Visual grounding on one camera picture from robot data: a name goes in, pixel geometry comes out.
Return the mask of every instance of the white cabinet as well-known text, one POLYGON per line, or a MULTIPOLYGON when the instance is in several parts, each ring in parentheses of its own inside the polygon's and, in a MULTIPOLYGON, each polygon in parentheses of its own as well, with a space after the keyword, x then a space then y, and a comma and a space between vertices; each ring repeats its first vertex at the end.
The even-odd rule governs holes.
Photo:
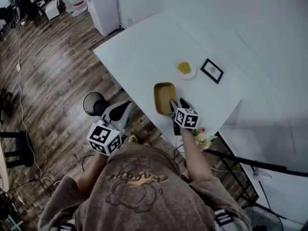
POLYGON ((97 30, 107 36, 120 27, 116 0, 86 0, 97 30))

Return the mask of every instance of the white cable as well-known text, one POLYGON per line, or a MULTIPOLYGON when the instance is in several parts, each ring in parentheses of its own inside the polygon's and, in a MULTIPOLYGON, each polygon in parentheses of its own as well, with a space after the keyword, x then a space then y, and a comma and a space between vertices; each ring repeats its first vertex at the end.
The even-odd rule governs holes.
MULTIPOLYGON (((210 167, 212 170, 215 170, 215 171, 218 171, 218 172, 228 172, 228 173, 230 173, 230 171, 228 171, 228 170, 218 170, 218 169, 215 169, 215 168, 213 168, 213 167, 210 167)), ((233 171, 234 173, 240 173, 240 174, 243 174, 243 175, 246 175, 245 173, 243 173, 243 172, 240 172, 240 171, 233 171)))
MULTIPOLYGON (((23 34, 20 35, 20 39, 19 39, 19 57, 18 57, 18 65, 19 65, 19 67, 20 67, 19 61, 20 61, 20 54, 21 54, 20 42, 21 42, 21 37, 22 37, 22 35, 23 35, 23 34)), ((33 153, 33 161, 34 161, 35 165, 38 167, 38 169, 39 169, 39 171, 40 171, 40 178, 42 178, 42 170, 40 169, 40 167, 38 166, 38 164, 37 164, 36 161, 35 161, 35 154, 34 154, 33 149, 31 148, 30 143, 29 143, 29 140, 28 140, 28 128, 27 128, 27 126, 26 126, 26 124, 25 124, 25 121, 24 121, 24 108, 23 108, 23 105, 22 105, 22 103, 21 103, 21 98, 22 98, 22 96, 23 96, 23 89, 22 89, 21 86, 20 86, 21 76, 22 76, 22 70, 21 70, 21 67, 20 67, 20 77, 19 77, 18 87, 19 87, 20 92, 21 92, 21 93, 20 93, 20 98, 19 98, 19 103, 20 103, 20 107, 21 107, 21 109, 22 109, 22 122, 23 122, 23 124, 24 124, 24 126, 25 126, 25 128, 26 128, 26 138, 27 138, 28 146, 30 147, 30 149, 31 149, 31 151, 32 151, 32 153, 33 153)), ((49 179, 49 180, 51 180, 53 185, 59 183, 59 181, 57 181, 56 183, 53 183, 53 180, 50 179, 50 178, 48 178, 48 177, 45 177, 45 178, 43 178, 43 179, 49 179)))
POLYGON ((59 180, 59 181, 56 181, 55 183, 53 183, 53 180, 50 179, 50 178, 48 178, 48 177, 44 177, 42 180, 44 180, 44 179, 49 179, 49 180, 52 182, 53 185, 55 185, 55 184, 57 184, 57 183, 60 183, 60 180, 59 180))
POLYGON ((16 188, 16 186, 15 186, 15 182, 16 182, 16 181, 14 181, 14 188, 15 188, 17 197, 18 197, 19 201, 20 201, 22 204, 24 204, 23 200, 22 200, 21 197, 18 195, 18 191, 17 191, 17 188, 16 188))
MULTIPOLYGON (((16 186, 15 186, 15 183, 17 183, 18 186, 21 187, 21 185, 19 185, 19 183, 16 182, 16 181, 14 181, 14 187, 16 187, 16 186)), ((38 202, 37 200, 35 200, 34 198, 32 198, 24 189, 22 189, 22 190, 23 190, 23 191, 25 192, 25 194, 27 194, 33 201, 37 202, 37 204, 39 205, 39 207, 41 207, 41 208, 43 209, 43 207, 39 204, 39 202, 38 202)), ((18 199, 20 200, 20 202, 21 202, 22 204, 24 204, 24 202, 22 201, 22 199, 21 199, 20 196, 18 195, 18 192, 17 192, 17 189, 16 189, 16 188, 15 188, 15 191, 16 191, 16 193, 17 193, 17 196, 18 196, 18 199)))

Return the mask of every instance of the white box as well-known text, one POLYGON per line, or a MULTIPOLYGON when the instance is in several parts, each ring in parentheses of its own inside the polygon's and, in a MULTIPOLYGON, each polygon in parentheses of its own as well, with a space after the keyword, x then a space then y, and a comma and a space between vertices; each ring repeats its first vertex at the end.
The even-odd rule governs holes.
POLYGON ((119 131, 93 123, 87 136, 87 140, 93 150, 110 156, 116 152, 122 144, 119 131))
POLYGON ((47 4, 45 13, 49 20, 57 17, 60 14, 58 7, 59 7, 59 0, 52 0, 47 4))
POLYGON ((199 123, 199 114, 193 109, 178 108, 175 122, 182 128, 197 129, 199 123))

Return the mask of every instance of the black chair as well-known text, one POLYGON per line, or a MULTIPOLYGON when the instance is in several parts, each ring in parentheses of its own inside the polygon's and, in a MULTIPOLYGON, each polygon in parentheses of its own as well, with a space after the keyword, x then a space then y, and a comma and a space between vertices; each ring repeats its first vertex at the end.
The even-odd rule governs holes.
POLYGON ((28 20, 34 21, 35 26, 37 26, 37 23, 35 19, 40 16, 39 12, 42 12, 46 17, 45 11, 42 10, 41 7, 38 6, 38 2, 44 1, 45 4, 47 4, 48 1, 50 0, 36 0, 33 3, 29 4, 28 6, 25 7, 25 12, 28 15, 28 20))
POLYGON ((18 156, 19 160, 6 162, 6 167, 16 167, 25 165, 31 167, 34 163, 34 151, 31 139, 27 136, 26 132, 0 132, 0 138, 16 138, 15 146, 16 151, 3 152, 4 157, 18 156))
POLYGON ((2 110, 8 117, 11 117, 11 115, 12 115, 11 98, 12 98, 12 94, 10 92, 7 93, 5 89, 1 90, 1 96, 0 96, 0 123, 1 124, 3 124, 3 120, 1 120, 1 111, 2 110))

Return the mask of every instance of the black trash can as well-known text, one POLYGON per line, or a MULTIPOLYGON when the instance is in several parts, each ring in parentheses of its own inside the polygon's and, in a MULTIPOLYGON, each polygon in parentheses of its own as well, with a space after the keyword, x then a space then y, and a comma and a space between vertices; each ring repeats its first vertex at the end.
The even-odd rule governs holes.
POLYGON ((108 101, 98 92, 89 93, 83 101, 84 111, 91 116, 102 116, 108 106, 108 101))

